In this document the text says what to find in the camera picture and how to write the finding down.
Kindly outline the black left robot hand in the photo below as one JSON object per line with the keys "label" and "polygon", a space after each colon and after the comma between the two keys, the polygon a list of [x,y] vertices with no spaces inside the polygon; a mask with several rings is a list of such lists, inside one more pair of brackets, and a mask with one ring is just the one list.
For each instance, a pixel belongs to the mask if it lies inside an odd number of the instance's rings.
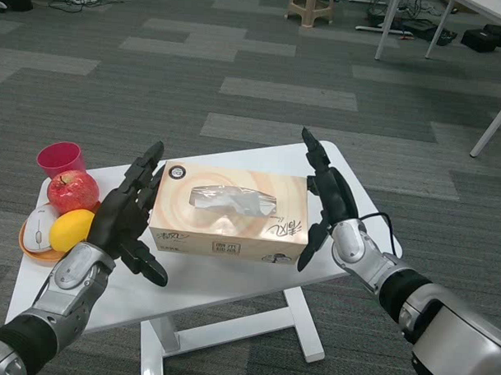
{"label": "black left robot hand", "polygon": [[164,267],[139,239],[148,227],[164,172],[158,168],[164,144],[157,141],[136,158],[121,184],[112,189],[95,213],[86,241],[120,259],[134,274],[142,274],[164,287],[169,277]]}

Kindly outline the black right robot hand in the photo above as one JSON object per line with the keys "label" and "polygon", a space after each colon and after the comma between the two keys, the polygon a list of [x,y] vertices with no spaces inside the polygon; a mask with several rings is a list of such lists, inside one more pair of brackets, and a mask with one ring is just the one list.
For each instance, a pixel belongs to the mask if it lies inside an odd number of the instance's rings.
{"label": "black right robot hand", "polygon": [[306,127],[303,127],[301,134],[307,147],[307,160],[314,169],[314,175],[307,176],[308,190],[320,199],[322,219],[308,230],[308,243],[297,261],[298,272],[309,264],[313,255],[331,234],[333,227],[344,220],[359,218],[350,185],[338,170],[331,166],[321,142]]}

